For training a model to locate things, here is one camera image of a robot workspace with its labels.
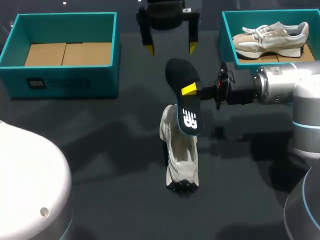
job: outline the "shoe sole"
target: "shoe sole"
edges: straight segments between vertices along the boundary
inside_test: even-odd
[[[162,147],[165,154],[165,164],[166,164],[166,187],[171,191],[178,193],[178,194],[188,194],[193,193],[199,188],[199,177],[198,173],[196,173],[195,180],[193,183],[190,183],[188,180],[184,179],[179,182],[174,182],[170,170],[169,170],[169,152],[167,142],[165,140],[165,135],[162,129],[163,120],[161,119],[160,128],[159,128],[159,136],[162,141]]]
[[[280,55],[282,57],[288,58],[300,58],[303,52],[303,47],[301,48],[291,48],[291,49],[283,49],[283,48],[273,48],[268,49],[266,51],[258,51],[258,52],[246,52],[235,50],[238,55],[241,57],[245,57],[248,60],[256,60],[260,58],[262,55],[266,55],[269,53]]]

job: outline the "teal bin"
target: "teal bin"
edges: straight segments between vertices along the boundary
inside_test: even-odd
[[[112,42],[110,65],[25,66],[31,44]],[[11,98],[115,98],[120,39],[116,12],[18,14],[0,56]]]
[[[235,62],[237,69],[256,71],[260,66],[281,65],[288,62],[240,63],[232,37],[243,33],[242,27],[256,29],[262,25],[281,22],[284,25],[309,24],[307,44],[315,60],[320,60],[320,11],[318,9],[223,11],[218,48],[222,62]]]

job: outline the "black table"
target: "black table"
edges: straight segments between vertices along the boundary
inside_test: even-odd
[[[156,55],[138,33],[121,34],[117,99],[9,100],[0,85],[0,119],[40,134],[65,154],[73,176],[74,240],[287,240],[283,208],[304,171],[288,160],[287,105],[202,103],[199,189],[166,188],[159,139],[162,112],[175,96],[165,81],[172,57],[194,64],[204,83],[220,67],[218,33],[156,33]]]

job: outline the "sneaker upper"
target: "sneaker upper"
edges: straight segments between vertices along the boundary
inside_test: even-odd
[[[242,30],[244,33],[235,35],[232,39],[235,49],[244,52],[262,52],[271,48],[302,48],[309,35],[307,22],[292,26],[276,22],[256,29],[243,27]]]
[[[180,131],[177,105],[169,105],[163,112],[161,128],[169,154],[169,171],[174,182],[193,183],[198,172],[197,137]]]

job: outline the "white sneaker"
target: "white sneaker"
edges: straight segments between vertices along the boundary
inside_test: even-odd
[[[165,108],[160,123],[160,138],[166,143],[168,153],[166,186],[179,193],[194,192],[199,186],[197,137],[180,131],[177,105]]]
[[[286,26],[280,22],[262,25],[256,29],[243,27],[244,33],[235,35],[235,51],[248,59],[258,59],[262,54],[275,53],[284,57],[299,58],[309,35],[309,25]]]

